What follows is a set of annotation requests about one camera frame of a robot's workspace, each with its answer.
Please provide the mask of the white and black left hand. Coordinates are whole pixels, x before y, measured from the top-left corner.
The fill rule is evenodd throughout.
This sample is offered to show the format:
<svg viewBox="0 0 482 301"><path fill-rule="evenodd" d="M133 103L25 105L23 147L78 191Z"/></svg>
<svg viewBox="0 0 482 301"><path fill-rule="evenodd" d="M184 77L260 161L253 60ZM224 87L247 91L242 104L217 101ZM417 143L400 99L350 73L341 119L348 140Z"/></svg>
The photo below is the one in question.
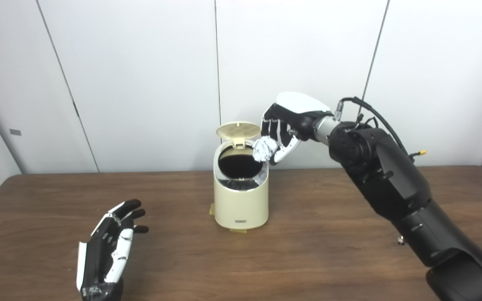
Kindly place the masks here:
<svg viewBox="0 0 482 301"><path fill-rule="evenodd" d="M88 242L79 242L75 284L83 301L122 300L122 274L134 234L149 232L135 224L146 213L141 206L138 199L121 202L103 215Z"/></svg>

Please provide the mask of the white and black right hand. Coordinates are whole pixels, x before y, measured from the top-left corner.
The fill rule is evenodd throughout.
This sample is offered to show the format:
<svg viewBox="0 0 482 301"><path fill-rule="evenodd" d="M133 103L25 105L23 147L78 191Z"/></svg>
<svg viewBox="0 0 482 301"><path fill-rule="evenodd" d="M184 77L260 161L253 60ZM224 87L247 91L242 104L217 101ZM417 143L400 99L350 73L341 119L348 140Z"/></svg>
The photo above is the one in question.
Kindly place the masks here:
<svg viewBox="0 0 482 301"><path fill-rule="evenodd" d="M301 142L329 145L337 126L327 105L302 93L284 92L262 116L261 137L253 145L253 158L275 166Z"/></svg>

